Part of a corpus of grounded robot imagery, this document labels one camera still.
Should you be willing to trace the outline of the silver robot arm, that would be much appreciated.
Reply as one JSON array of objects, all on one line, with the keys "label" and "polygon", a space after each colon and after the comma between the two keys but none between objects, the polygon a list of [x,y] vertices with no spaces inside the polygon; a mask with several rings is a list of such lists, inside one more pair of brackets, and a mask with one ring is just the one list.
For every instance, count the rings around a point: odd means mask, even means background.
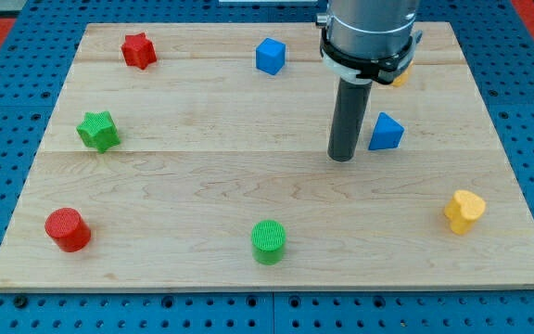
[{"label": "silver robot arm", "polygon": [[408,44],[418,7],[419,0],[329,0],[316,26],[347,56],[387,58]]}]

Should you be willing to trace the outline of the yellow block behind arm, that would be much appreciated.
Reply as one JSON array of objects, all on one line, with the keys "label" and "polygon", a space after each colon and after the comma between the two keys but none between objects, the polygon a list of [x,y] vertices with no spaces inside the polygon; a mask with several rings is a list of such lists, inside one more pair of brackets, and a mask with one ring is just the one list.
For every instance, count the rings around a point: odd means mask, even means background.
[{"label": "yellow block behind arm", "polygon": [[406,67],[406,69],[397,78],[394,79],[391,85],[394,87],[401,87],[402,85],[406,84],[411,76],[412,67],[413,67],[413,62],[411,62]]}]

